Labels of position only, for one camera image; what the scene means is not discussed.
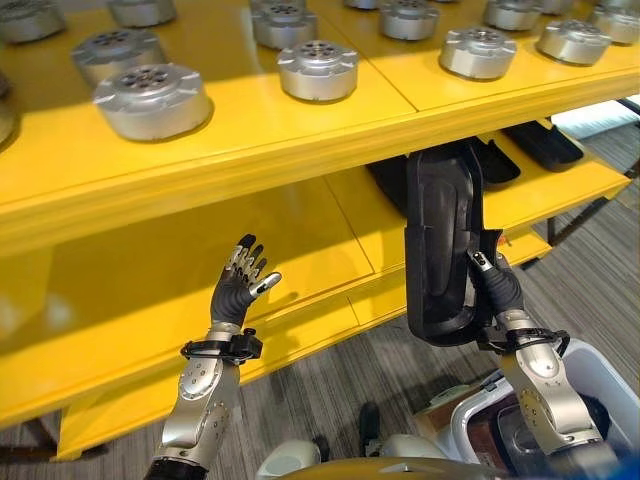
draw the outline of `black plastic tray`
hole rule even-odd
[[[480,164],[485,190],[502,190],[520,176],[520,168],[500,150],[494,140],[486,144],[478,137],[473,137],[471,148]]]
[[[539,122],[527,122],[502,130],[524,152],[552,172],[573,167],[584,153],[555,125],[548,130]]]

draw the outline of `robot finger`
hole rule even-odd
[[[251,274],[249,275],[249,283],[253,284],[256,282],[256,279],[258,278],[258,276],[260,276],[260,272],[262,272],[262,269],[267,265],[267,259],[266,258],[262,258],[258,264],[256,265],[256,268],[254,268],[251,272]]]
[[[253,252],[251,252],[251,254],[247,256],[245,261],[239,265],[239,267],[246,275],[251,276],[251,269],[253,267],[253,264],[258,259],[263,250],[264,247],[262,245],[258,245],[253,249]]]
[[[242,237],[238,244],[233,248],[231,256],[227,260],[227,263],[224,267],[225,270],[231,270],[234,266],[237,266],[247,254],[247,251],[249,250],[249,248],[251,248],[251,245],[255,243],[255,241],[255,235],[247,234]]]
[[[280,273],[278,272],[270,273],[269,275],[264,277],[262,280],[251,285],[251,287],[249,287],[249,294],[253,298],[258,298],[264,292],[266,292],[270,288],[273,288],[275,285],[277,285],[277,283],[280,280],[282,280],[282,275]]]

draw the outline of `black wrist strap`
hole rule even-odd
[[[205,340],[189,342],[180,353],[189,358],[220,358],[235,365],[242,365],[247,360],[260,358],[262,342],[255,337],[256,331],[247,328],[242,335],[234,335],[227,341]]]
[[[547,328],[519,328],[517,330],[508,331],[506,336],[507,342],[505,345],[505,353],[513,353],[533,345],[555,343],[560,340],[557,352],[561,357],[567,351],[569,340],[571,339],[570,335],[565,330],[552,332]],[[520,340],[523,338],[530,338],[531,340],[521,343]]]

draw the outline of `black glove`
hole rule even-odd
[[[253,301],[282,279],[277,272],[257,279],[267,259],[257,261],[262,245],[249,253],[255,241],[254,235],[247,234],[234,248],[211,298],[212,322],[229,322],[242,327]]]
[[[504,256],[498,254],[496,257],[498,267],[493,266],[482,252],[470,252],[469,257],[480,272],[481,288],[489,295],[495,316],[508,310],[524,310],[524,295],[520,281]]]

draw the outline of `robotic arm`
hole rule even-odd
[[[561,355],[568,335],[540,328],[529,317],[518,279],[505,268],[506,261],[497,268],[482,252],[469,257],[495,309],[497,325],[488,332],[486,342],[500,354],[502,371],[538,445],[558,473],[606,476],[616,467],[617,458],[567,379]]]
[[[145,480],[203,480],[224,435],[238,390],[238,366],[259,358],[255,330],[243,332],[247,309],[282,278],[258,280],[267,259],[256,238],[246,235],[234,248],[211,300],[211,328],[202,342],[182,349],[188,363],[180,375],[178,399],[162,431]]]
[[[498,353],[527,425],[555,469],[604,477],[617,459],[567,379],[561,357],[568,335],[540,328],[527,315],[520,284],[496,252],[501,232],[483,228],[476,155],[461,141],[412,154],[406,165],[409,326],[434,345],[475,341]],[[247,309],[281,279],[271,273],[258,280],[266,259],[258,261],[261,245],[251,251],[255,240],[245,236],[225,265],[206,339],[182,349],[188,363],[178,400],[145,480],[204,480],[218,452],[238,366],[262,349],[254,330],[242,331]]]
[[[461,140],[406,161],[409,326],[433,345],[476,342],[499,354],[555,470],[601,477],[617,459],[567,379],[561,357],[569,335],[541,328],[525,312],[520,284],[497,252],[502,232],[483,226],[483,148]]]

